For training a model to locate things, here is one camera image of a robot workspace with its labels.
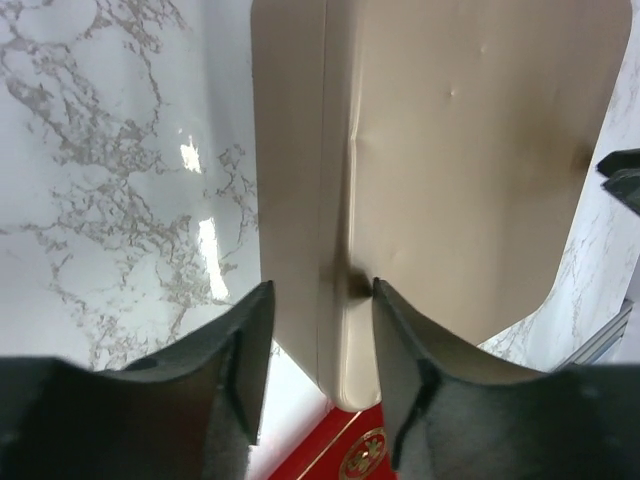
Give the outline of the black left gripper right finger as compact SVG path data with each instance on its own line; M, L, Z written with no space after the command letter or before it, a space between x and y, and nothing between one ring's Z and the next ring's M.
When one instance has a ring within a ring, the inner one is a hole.
M639 369L542 373L497 358L372 288L381 404L403 479L635 479Z

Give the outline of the gold tin lid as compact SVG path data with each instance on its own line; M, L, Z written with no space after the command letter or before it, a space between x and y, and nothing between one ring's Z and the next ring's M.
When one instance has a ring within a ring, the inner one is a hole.
M370 286L478 344L537 310L630 39L628 1L331 1L318 382L379 399Z

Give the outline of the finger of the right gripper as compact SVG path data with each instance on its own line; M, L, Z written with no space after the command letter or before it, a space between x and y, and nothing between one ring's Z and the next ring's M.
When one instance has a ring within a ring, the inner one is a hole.
M640 149L611 152L597 164L602 188L636 215L640 214Z

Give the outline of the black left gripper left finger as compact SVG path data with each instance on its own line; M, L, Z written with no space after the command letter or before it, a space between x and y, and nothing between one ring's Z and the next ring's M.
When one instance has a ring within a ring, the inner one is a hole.
M1 361L5 479L240 479L259 436L272 282L121 370Z

